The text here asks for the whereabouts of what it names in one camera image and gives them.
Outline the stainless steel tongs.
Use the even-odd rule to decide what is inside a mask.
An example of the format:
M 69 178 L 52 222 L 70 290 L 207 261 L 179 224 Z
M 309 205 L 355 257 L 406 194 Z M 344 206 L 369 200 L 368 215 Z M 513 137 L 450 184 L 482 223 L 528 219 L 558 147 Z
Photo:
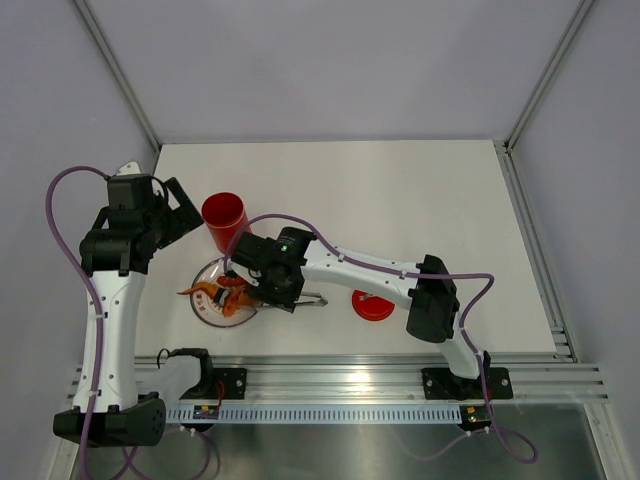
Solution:
M 310 306 L 310 307 L 325 307 L 328 305 L 328 300 L 317 292 L 302 292 L 299 298 L 294 302 L 294 309 L 297 307 Z M 258 306 L 255 306 L 254 309 L 256 311 L 273 309 L 276 307 L 277 309 L 282 309 L 281 306 L 274 306 L 265 303 L 260 303 Z

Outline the black seaweed sushi roll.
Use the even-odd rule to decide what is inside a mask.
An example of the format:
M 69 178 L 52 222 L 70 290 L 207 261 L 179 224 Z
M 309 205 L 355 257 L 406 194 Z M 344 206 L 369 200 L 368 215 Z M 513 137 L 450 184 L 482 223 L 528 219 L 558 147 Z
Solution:
M 228 291 L 226 289 L 218 288 L 216 290 L 215 295 L 213 296 L 213 301 L 217 305 L 223 306 L 227 295 L 228 295 Z

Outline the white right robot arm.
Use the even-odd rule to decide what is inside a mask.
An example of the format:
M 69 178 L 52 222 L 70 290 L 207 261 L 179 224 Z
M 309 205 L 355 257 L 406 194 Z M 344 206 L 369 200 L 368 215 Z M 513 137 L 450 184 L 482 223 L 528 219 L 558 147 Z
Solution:
M 407 333 L 437 346 L 447 361 L 435 379 L 446 395 L 465 400 L 488 393 L 490 354 L 477 347 L 466 330 L 468 307 L 457 298 L 456 281 L 485 280 L 489 273 L 451 274 L 444 262 L 427 255 L 419 263 L 399 262 L 341 249 L 310 222 L 277 214 L 288 221 L 278 237 L 252 233 L 242 200 L 230 192 L 209 196 L 201 217 L 222 253 L 228 285 L 205 283 L 201 290 L 231 316 L 251 303 L 293 312 L 306 282 L 340 285 L 371 294 L 408 313 Z

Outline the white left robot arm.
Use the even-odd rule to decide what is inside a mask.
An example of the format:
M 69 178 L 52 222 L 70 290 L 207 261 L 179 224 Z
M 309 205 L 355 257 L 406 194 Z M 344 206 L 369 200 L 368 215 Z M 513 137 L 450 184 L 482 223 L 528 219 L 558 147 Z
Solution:
M 203 348 L 180 348 L 143 384 L 135 379 L 136 326 L 154 254 L 202 225 L 176 178 L 149 174 L 106 176 L 108 203 L 80 243 L 61 247 L 87 291 L 81 379 L 69 410 L 53 419 L 56 436 L 82 447 L 154 446 L 167 410 L 187 392 L 215 388 Z

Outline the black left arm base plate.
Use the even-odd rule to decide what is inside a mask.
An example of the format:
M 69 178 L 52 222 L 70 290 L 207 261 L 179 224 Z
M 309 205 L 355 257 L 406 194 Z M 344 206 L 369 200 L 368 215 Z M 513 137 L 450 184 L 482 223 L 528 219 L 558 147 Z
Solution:
M 247 386 L 246 368 L 216 367 L 209 376 L 187 390 L 181 400 L 243 400 Z

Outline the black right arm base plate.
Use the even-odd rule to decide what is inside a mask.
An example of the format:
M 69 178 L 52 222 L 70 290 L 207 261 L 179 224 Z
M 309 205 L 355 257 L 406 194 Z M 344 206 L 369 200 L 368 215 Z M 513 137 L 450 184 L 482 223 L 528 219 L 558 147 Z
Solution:
M 448 368 L 424 368 L 421 370 L 426 400 L 483 400 L 482 380 L 454 376 Z M 485 375 L 490 400 L 514 398 L 509 371 L 502 367 L 490 367 Z

